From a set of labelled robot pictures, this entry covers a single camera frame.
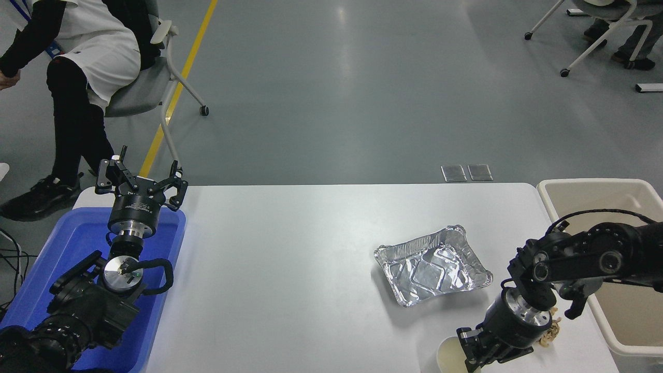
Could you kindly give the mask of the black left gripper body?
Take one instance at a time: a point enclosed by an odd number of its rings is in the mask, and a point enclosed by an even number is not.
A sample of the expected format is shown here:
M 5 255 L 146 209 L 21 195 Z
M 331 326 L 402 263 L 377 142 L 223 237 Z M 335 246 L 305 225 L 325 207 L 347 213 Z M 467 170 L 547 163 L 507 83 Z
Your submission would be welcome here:
M 156 231 L 164 203 L 164 191 L 157 189 L 155 182 L 140 180 L 137 191 L 125 182 L 114 192 L 108 228 L 110 231 Z

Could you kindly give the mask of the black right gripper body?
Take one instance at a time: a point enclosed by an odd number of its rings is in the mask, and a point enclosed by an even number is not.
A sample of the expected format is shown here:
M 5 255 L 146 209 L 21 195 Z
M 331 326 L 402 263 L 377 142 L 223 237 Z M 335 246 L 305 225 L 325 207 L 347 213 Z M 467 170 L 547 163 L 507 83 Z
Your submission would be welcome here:
M 481 354 L 530 354 L 544 332 L 544 311 L 497 298 L 481 323 L 479 349 Z

